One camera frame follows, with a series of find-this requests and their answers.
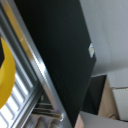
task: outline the metal rack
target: metal rack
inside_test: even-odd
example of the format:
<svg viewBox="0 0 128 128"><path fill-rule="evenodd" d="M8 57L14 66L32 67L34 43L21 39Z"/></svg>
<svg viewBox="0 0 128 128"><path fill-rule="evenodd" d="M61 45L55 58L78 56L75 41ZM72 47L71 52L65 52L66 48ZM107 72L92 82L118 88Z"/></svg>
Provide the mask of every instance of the metal rack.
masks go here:
<svg viewBox="0 0 128 128"><path fill-rule="evenodd" d="M11 100L13 99L12 101L14 101L19 108L15 109L14 112L11 111L14 117L11 120L8 121L3 115L1 115L0 119L5 122L5 127L21 128L25 125L29 117L38 117L38 119L43 118L49 120L50 124L54 120L57 124L61 124L62 128L71 128L70 121L61 104L45 64L25 27L14 1L0 0L0 2L3 6L0 6L1 35L12 50L17 69L15 75L16 83L12 91ZM50 107L52 106L52 110L46 110L47 106L45 106L45 109L39 109L39 104L37 105L39 108L34 109L43 92L42 87L51 103ZM19 101L17 98L14 99L16 97L15 93L18 91L18 94L21 94Z"/></svg>

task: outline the gray surface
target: gray surface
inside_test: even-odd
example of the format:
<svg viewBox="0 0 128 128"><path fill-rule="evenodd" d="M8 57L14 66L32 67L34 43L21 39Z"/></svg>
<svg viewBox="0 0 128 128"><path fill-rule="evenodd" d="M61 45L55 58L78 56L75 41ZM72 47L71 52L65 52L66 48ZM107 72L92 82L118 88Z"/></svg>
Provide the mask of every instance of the gray surface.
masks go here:
<svg viewBox="0 0 128 128"><path fill-rule="evenodd" d="M128 68L109 72L108 80L112 88L128 87Z"/></svg>
<svg viewBox="0 0 128 128"><path fill-rule="evenodd" d="M128 123L80 112L85 128L128 128Z"/></svg>
<svg viewBox="0 0 128 128"><path fill-rule="evenodd" d="M93 75L128 67L128 1L80 2L97 57Z"/></svg>
<svg viewBox="0 0 128 128"><path fill-rule="evenodd" d="M120 120L128 121L128 88L113 89L112 91Z"/></svg>

